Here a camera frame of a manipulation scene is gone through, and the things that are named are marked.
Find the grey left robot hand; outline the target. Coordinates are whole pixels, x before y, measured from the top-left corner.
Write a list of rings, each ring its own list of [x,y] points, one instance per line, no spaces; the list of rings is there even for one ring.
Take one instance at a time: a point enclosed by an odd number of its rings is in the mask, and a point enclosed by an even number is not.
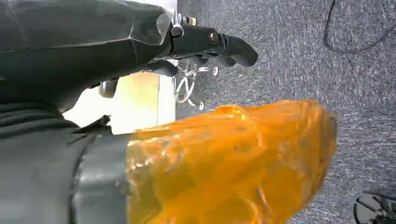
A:
[[[321,188],[336,119],[314,100],[224,105],[114,135],[63,117],[81,93],[170,59],[253,66],[213,28],[131,0],[0,3],[3,224],[283,224]]]

